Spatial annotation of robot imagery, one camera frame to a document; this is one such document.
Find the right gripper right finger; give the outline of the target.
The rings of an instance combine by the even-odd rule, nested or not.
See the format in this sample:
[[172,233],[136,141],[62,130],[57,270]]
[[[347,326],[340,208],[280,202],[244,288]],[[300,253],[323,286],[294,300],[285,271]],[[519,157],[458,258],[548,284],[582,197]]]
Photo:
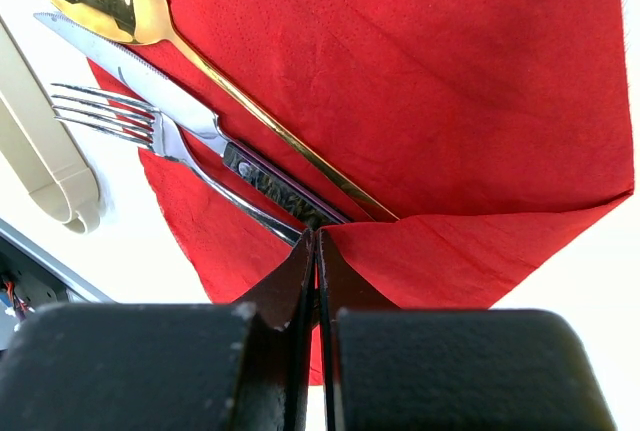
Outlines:
[[570,325],[542,310],[403,310],[317,237],[331,430],[611,430]]

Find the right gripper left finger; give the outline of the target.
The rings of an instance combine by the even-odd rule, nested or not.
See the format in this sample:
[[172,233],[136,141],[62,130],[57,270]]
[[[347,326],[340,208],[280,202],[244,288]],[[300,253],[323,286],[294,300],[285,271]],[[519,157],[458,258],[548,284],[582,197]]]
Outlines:
[[301,430],[314,243],[223,305],[56,304],[1,361],[5,430]]

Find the steak knife patterned handle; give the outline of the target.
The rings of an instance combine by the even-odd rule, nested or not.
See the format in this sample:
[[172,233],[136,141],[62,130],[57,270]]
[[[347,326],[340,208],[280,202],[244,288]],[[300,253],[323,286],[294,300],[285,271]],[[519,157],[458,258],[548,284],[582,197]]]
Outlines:
[[102,38],[60,13],[37,12],[35,19],[145,101],[171,118],[180,132],[218,155],[223,165],[305,227],[347,224],[350,219],[241,141],[227,136],[217,114],[144,59]]

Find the silver fork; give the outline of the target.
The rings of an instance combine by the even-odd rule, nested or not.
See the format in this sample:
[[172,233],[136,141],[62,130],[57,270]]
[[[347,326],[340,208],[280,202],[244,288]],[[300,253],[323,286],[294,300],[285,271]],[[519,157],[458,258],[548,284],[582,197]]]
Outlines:
[[86,126],[102,134],[131,142],[141,149],[191,170],[210,188],[275,236],[293,246],[302,232],[254,206],[211,178],[197,163],[177,126],[153,105],[94,87],[58,83],[73,96],[53,94],[55,119]]

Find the red paper napkin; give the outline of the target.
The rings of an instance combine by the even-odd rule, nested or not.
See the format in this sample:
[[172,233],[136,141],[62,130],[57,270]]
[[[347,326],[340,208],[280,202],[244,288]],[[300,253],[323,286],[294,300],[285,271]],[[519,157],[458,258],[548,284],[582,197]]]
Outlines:
[[395,215],[364,213],[169,44],[139,56],[340,208],[395,304],[487,308],[634,190],[621,0],[170,0],[181,33]]

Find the aluminium mounting rail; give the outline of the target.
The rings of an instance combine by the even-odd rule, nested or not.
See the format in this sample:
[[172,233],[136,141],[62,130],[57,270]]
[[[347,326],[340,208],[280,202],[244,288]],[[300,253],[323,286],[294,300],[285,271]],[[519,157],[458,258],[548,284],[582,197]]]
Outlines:
[[1,351],[40,308],[113,299],[6,221],[1,222]]

